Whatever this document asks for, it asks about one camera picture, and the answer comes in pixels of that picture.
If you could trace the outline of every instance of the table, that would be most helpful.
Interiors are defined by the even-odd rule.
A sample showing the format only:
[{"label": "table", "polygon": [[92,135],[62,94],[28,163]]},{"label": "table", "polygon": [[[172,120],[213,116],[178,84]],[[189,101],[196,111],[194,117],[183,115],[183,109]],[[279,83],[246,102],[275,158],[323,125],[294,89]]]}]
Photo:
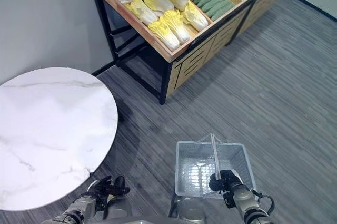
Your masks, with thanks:
[{"label": "table", "polygon": [[117,129],[108,88],[52,67],[0,86],[0,209],[27,210],[67,195],[104,160]]}]

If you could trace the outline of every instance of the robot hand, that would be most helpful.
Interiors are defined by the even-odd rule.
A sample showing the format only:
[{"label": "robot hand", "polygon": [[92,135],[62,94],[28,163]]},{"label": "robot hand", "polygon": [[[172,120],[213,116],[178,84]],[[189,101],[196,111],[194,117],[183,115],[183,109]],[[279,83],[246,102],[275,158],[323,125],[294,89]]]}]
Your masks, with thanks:
[{"label": "robot hand", "polygon": [[[215,174],[211,175],[210,188],[213,191],[223,191],[223,198],[228,208],[236,207],[245,224],[272,224],[269,215],[274,209],[274,200],[268,195],[250,191],[238,173],[234,170],[221,170],[221,179],[216,180]],[[261,198],[270,198],[271,207],[266,212],[260,206]]]},{"label": "robot hand", "polygon": [[130,192],[129,187],[125,187],[125,179],[119,176],[115,179],[114,184],[111,184],[111,176],[107,176],[101,180],[93,182],[88,191],[81,194],[81,197],[92,197],[96,199],[96,211],[103,211],[106,207],[109,195],[121,196]]},{"label": "robot hand", "polygon": [[114,184],[111,182],[111,176],[94,181],[88,191],[81,194],[61,216],[46,220],[42,224],[85,223],[93,218],[97,211],[104,210],[109,195],[121,196],[130,192],[130,188],[125,187],[124,177],[117,177]]}]

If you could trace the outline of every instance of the gray carpet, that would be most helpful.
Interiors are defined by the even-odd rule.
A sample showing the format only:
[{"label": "gray carpet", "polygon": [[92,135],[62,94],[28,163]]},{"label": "gray carpet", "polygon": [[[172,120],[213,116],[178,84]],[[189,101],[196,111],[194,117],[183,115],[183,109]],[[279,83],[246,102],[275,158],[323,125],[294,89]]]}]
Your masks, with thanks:
[{"label": "gray carpet", "polygon": [[[335,22],[297,0],[278,0],[164,106],[122,70],[108,70],[99,78],[124,121],[92,179],[123,174],[138,214],[166,215],[176,142],[213,132],[246,146],[257,188],[276,201],[276,223],[337,223],[335,44]],[[59,215],[92,179],[49,206],[1,211],[0,222]],[[241,223],[221,200],[202,203],[208,223]]]}]

